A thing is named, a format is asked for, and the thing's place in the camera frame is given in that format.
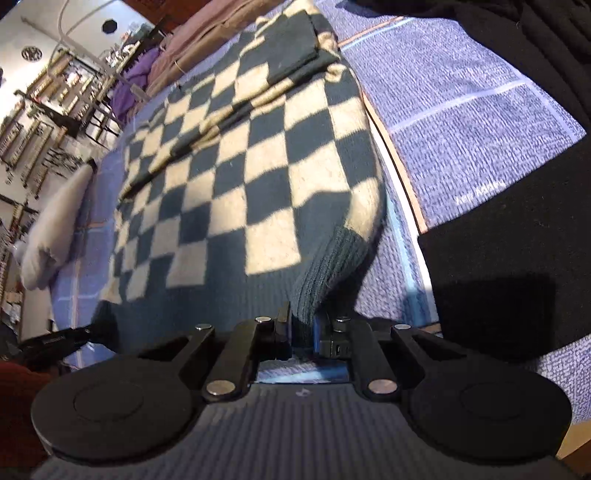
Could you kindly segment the blue cream checkered sweater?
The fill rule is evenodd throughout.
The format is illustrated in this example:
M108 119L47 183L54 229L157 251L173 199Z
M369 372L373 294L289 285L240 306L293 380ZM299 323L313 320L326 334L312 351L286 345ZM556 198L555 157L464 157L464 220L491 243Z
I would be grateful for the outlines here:
M93 315L117 353L283 306L294 343L310 345L318 308L365 260L384 215L359 83L310 1L259 19L173 88L123 159Z

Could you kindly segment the white folded garment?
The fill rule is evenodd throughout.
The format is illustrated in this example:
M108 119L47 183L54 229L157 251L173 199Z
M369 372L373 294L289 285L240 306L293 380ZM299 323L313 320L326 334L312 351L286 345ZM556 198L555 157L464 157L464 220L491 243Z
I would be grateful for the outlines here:
M78 212L96 170L93 159L81 165L35 221L21 261L21 282L26 290L45 289L68 261Z

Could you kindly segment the black garment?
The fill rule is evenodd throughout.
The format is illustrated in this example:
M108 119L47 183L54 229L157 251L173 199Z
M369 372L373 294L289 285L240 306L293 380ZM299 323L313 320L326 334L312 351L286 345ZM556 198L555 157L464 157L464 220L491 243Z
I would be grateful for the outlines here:
M586 1L355 1L458 23L525 74L584 136L419 245L444 337L525 362L590 332L590 5Z

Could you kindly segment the white arc floor lamp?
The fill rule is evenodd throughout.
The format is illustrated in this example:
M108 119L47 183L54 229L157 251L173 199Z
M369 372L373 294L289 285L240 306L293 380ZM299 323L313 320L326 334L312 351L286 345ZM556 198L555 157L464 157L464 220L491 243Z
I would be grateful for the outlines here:
M64 24L64 18L66 16L66 12L69 9L71 2L69 0L65 0L61 3L60 9L57 14L56 19L56 31L58 34L58 40L56 41L55 47L50 56L50 62L53 61L53 57L57 53L59 46L66 46L68 47L73 53L86 57L87 59L91 60L92 63L98 67L98 70L102 73L105 73L108 77L114 80L118 80L122 84L126 85L131 94L140 102L147 102L151 99L151 96L148 95L144 90L142 90L139 86L131 83L127 80L123 74L115 67L112 67L108 62L103 60L99 55L96 55L92 50L90 50L85 44L80 43L76 37L75 32L82 27L85 23L87 23L92 17L96 16L102 10L108 9L114 1L102 1L99 5L91 8L86 13L84 13L80 18L73 21L70 25L66 26Z

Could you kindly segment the purple cloth on bed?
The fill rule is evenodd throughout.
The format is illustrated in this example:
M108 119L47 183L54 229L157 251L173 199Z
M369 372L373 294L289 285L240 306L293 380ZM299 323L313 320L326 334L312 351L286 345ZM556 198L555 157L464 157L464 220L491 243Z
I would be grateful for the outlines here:
M154 47L144 52L133 64L133 66L123 74L131 85L145 90L148 84L148 75L153 63L160 56L160 49ZM121 123L127 121L127 115L131 109L138 103L136 96L131 92L130 87L122 82L118 82L114 88L110 101L114 116Z

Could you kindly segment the blue patterned bed sheet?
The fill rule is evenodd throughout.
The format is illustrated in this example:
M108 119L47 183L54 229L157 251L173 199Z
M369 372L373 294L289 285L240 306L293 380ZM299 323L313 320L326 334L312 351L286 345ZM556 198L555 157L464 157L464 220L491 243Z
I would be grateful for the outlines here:
M453 20L380 16L351 2L317 1L370 101L388 200L377 254L356 312L435 323L441 310L420 253L410 195L427 227L484 203L583 138L584 130L525 74L472 40ZM113 210L123 174L120 142L170 87L136 116L104 158L77 220L70 258L50 287L59 329L90 323L106 282ZM590 420L590 335L533 367L569 396L573 423Z

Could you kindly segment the brown bed with mauve cover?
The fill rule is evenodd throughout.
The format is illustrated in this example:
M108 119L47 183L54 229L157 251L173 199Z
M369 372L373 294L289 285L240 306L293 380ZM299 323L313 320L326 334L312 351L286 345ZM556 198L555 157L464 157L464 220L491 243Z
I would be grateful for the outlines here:
M163 42L163 50L149 71L145 92L155 96L280 4L280 0L208 2Z

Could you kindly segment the wall display shelves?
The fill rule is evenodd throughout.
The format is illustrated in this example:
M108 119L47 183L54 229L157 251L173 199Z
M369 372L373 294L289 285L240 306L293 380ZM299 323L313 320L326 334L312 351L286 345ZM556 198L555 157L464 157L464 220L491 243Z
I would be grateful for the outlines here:
M26 294L14 246L54 194L86 160L118 139L111 109L117 77L60 48L13 95L1 122L1 319L21 326Z

